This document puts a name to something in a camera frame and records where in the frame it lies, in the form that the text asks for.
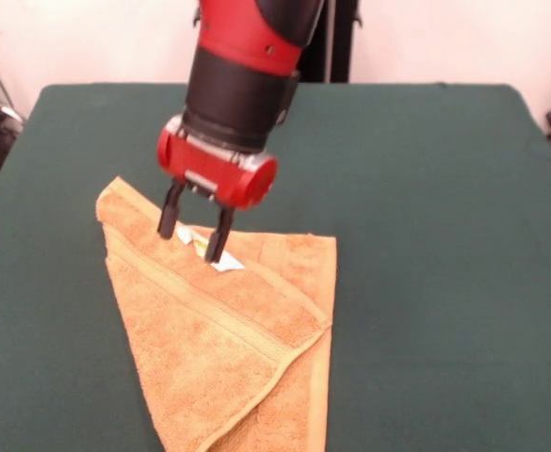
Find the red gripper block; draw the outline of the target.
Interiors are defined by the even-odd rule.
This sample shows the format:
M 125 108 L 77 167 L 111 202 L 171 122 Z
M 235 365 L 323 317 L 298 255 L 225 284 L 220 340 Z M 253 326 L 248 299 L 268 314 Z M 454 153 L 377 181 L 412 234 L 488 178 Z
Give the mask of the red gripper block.
M 225 150 L 192 136 L 183 129 L 182 117 L 172 117 L 157 142 L 159 166 L 173 181 L 167 192 L 157 232 L 170 240 L 179 218 L 179 200 L 189 183 L 224 205 L 217 228 L 211 233 L 204 261 L 217 264 L 231 231 L 235 208 L 247 210 L 259 204 L 271 189 L 278 171 L 276 158 L 262 151 L 243 154 Z

